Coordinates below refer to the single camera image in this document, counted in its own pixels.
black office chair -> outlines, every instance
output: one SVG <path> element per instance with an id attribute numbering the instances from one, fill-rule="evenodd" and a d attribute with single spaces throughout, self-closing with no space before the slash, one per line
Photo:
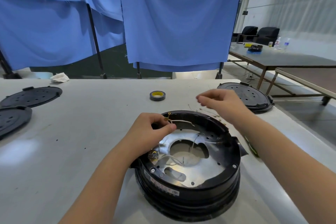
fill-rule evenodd
<path id="1" fill-rule="evenodd" d="M 272 46 L 274 46 L 274 43 L 278 38 L 279 31 L 280 29 L 276 27 L 261 28 L 257 34 L 257 38 L 255 38 L 253 42 L 263 45 L 268 45 L 269 42 L 273 42 Z"/>
<path id="2" fill-rule="evenodd" d="M 239 33 L 233 33 L 231 42 L 246 42 L 248 36 L 255 36 L 257 34 L 258 27 L 246 26 L 243 31 Z"/>

table surface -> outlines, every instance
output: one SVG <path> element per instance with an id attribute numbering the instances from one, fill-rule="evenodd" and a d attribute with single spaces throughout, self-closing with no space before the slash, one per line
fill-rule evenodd
<path id="1" fill-rule="evenodd" d="M 0 141 L 0 216 L 2 224 L 57 223 L 91 174 L 126 134 L 141 112 L 199 110 L 195 96 L 219 83 L 238 80 L 70 80 L 63 94 L 33 108 L 31 121 Z M 0 80 L 0 99 L 49 80 Z M 149 93 L 166 99 L 153 102 Z M 260 117 L 308 154 L 336 172 L 333 149 L 274 107 Z M 250 153 L 246 142 L 230 124 Z M 114 224 L 170 224 L 141 195 L 134 172 L 127 171 Z M 265 164 L 251 153 L 241 159 L 241 185 L 233 206 L 217 224 L 307 223 Z"/>
<path id="2" fill-rule="evenodd" d="M 291 67 L 291 66 L 325 66 L 336 67 L 336 61 L 321 58 L 318 56 L 307 54 L 296 54 L 290 52 L 284 52 L 282 50 L 274 50 L 268 46 L 263 46 L 260 54 L 251 54 L 247 52 L 248 48 L 244 47 L 244 44 L 231 43 L 229 52 L 230 54 L 236 54 L 243 58 L 255 61 L 263 66 L 273 67 Z"/>
<path id="3" fill-rule="evenodd" d="M 281 68 L 279 70 L 336 94 L 336 68 Z"/>

plastic bottle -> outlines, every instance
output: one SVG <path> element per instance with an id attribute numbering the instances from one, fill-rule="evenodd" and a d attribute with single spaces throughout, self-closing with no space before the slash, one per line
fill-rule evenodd
<path id="1" fill-rule="evenodd" d="M 288 38 L 287 41 L 284 43 L 284 47 L 283 47 L 284 51 L 287 51 L 287 48 L 288 48 L 288 45 L 289 45 L 289 40 L 290 40 L 290 38 Z"/>
<path id="2" fill-rule="evenodd" d="M 281 40 L 281 37 L 278 37 L 278 39 L 274 43 L 274 49 L 281 49 L 280 48 L 280 40 Z"/>

person's right hand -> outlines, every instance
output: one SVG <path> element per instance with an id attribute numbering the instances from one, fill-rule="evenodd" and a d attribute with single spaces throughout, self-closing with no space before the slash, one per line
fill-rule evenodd
<path id="1" fill-rule="evenodd" d="M 253 115 L 234 90 L 208 90 L 196 96 L 196 99 L 202 106 L 214 109 L 234 126 L 238 125 L 242 118 Z"/>

dark table top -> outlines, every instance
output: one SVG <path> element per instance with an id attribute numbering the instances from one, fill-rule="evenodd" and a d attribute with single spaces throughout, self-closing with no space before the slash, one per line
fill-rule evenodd
<path id="1" fill-rule="evenodd" d="M 263 66 L 316 66 L 336 68 L 336 61 L 313 55 L 283 52 L 282 50 L 274 50 L 273 48 L 270 48 L 268 46 L 263 46 L 263 50 L 260 54 L 251 54 L 247 52 L 248 48 L 245 48 L 243 44 L 232 43 L 232 45 L 235 45 L 236 47 L 231 47 L 229 50 L 230 53 L 255 61 Z"/>
<path id="2" fill-rule="evenodd" d="M 279 70 L 336 93 L 336 68 L 280 68 Z"/>

